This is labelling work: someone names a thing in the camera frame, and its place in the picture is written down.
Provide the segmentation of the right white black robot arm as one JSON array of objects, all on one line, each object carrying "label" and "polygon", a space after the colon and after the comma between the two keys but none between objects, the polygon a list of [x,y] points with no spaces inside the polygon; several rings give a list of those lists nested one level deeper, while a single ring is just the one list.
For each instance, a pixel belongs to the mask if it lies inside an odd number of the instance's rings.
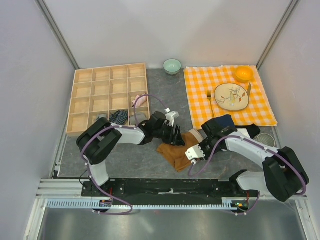
[{"label": "right white black robot arm", "polygon": [[221,128],[211,119],[202,125],[207,137],[192,147],[190,160],[212,160],[216,151],[230,151],[252,161],[261,172],[245,170],[235,174],[229,191],[235,197],[246,191],[269,193],[280,202],[306,193],[310,180],[295,151],[290,147],[276,148],[257,142],[233,126]]}]

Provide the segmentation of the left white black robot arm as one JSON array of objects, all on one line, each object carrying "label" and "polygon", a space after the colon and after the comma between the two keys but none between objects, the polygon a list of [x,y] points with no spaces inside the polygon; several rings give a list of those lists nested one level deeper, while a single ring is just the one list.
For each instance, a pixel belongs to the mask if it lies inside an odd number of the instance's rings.
[{"label": "left white black robot arm", "polygon": [[106,159],[118,144],[143,146],[154,138],[171,146],[185,146],[181,128],[175,125],[176,111],[166,114],[156,111],[138,126],[124,126],[110,122],[107,118],[98,119],[76,140],[81,157],[88,167],[89,177],[94,181],[92,191],[99,197],[110,191]]}]

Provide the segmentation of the brown underwear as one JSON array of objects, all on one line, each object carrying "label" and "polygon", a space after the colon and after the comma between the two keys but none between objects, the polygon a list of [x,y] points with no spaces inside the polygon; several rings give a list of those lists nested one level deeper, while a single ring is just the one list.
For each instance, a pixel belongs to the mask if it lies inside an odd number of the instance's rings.
[{"label": "brown underwear", "polygon": [[204,139],[199,131],[194,128],[183,133],[181,136],[185,142],[185,146],[173,146],[162,143],[156,150],[178,173],[191,165],[190,160],[188,160],[185,154],[186,151]]}]

